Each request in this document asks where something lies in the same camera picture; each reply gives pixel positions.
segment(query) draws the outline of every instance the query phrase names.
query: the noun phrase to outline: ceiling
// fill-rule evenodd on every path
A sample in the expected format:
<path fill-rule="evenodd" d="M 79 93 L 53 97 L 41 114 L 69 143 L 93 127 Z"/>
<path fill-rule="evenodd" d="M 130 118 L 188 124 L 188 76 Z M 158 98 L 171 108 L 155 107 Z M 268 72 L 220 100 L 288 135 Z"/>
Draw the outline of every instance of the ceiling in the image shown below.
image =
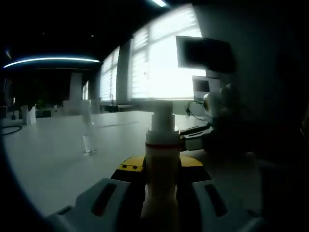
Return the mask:
<path fill-rule="evenodd" d="M 173 7 L 189 1 L 165 2 Z M 2 66 L 47 56 L 102 61 L 132 33 L 169 10 L 149 0 L 9 1 L 1 7 Z"/>

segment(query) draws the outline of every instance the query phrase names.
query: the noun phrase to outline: white cylindrical component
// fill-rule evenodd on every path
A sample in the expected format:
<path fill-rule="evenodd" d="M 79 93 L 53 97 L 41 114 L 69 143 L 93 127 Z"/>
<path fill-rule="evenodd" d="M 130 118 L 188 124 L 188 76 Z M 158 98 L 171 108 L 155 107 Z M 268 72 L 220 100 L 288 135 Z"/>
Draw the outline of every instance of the white cylindrical component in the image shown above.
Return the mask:
<path fill-rule="evenodd" d="M 161 215 L 167 224 L 178 224 L 175 197 L 180 155 L 178 130 L 171 101 L 160 101 L 152 114 L 152 127 L 146 133 L 147 194 L 141 217 Z"/>

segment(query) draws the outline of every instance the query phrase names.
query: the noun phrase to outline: table surface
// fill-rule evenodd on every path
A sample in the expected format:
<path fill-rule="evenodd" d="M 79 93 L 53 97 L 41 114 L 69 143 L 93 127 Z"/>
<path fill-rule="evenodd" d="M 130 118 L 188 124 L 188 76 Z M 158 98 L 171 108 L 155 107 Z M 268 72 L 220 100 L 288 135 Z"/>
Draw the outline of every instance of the table surface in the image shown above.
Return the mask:
<path fill-rule="evenodd" d="M 4 125 L 20 123 L 5 121 Z M 38 118 L 36 124 L 4 137 L 11 168 L 34 206 L 48 216 L 75 205 L 76 197 L 102 178 L 109 178 L 126 158 L 144 155 L 149 112 L 94 115 L 97 153 L 84 153 L 81 116 Z M 203 125 L 193 117 L 175 116 L 180 130 Z M 242 160 L 214 161 L 204 151 L 186 151 L 200 160 L 217 185 L 251 210 L 260 211 L 260 178 L 253 155 Z"/>

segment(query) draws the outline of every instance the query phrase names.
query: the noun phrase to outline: ceiling light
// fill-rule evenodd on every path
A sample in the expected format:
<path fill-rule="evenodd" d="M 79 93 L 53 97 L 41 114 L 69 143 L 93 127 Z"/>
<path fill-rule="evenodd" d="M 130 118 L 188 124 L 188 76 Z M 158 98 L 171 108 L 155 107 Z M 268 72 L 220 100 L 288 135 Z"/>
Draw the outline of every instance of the ceiling light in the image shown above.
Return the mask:
<path fill-rule="evenodd" d="M 161 7 L 166 6 L 166 3 L 163 2 L 162 0 L 151 0 L 151 1 L 155 2 L 156 4 L 158 4 Z"/>
<path fill-rule="evenodd" d="M 100 63 L 100 61 L 98 61 L 96 59 L 68 58 L 68 57 L 46 57 L 46 58 L 25 59 L 25 60 L 17 61 L 17 62 L 11 63 L 11 64 L 7 64 L 3 68 L 5 69 L 5 68 L 12 66 L 12 65 L 15 65 L 15 64 L 20 64 L 20 63 L 25 63 L 25 62 L 30 62 L 30 61 L 38 61 L 38 60 L 76 60 L 76 61 Z"/>

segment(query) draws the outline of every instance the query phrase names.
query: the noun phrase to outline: window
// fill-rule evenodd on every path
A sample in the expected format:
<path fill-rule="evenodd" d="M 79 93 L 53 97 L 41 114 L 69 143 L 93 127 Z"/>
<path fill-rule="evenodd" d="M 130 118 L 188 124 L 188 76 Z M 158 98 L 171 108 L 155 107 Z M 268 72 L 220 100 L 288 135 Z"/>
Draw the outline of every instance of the window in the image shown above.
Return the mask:
<path fill-rule="evenodd" d="M 88 100 L 88 85 L 89 81 L 83 86 L 83 100 Z"/>
<path fill-rule="evenodd" d="M 201 37 L 193 7 L 180 7 L 134 34 L 129 96 L 131 99 L 193 98 L 192 76 L 205 70 L 178 68 L 176 35 Z"/>
<path fill-rule="evenodd" d="M 105 60 L 101 69 L 100 98 L 102 101 L 110 101 L 110 95 L 116 99 L 117 65 L 119 47 L 116 48 Z"/>

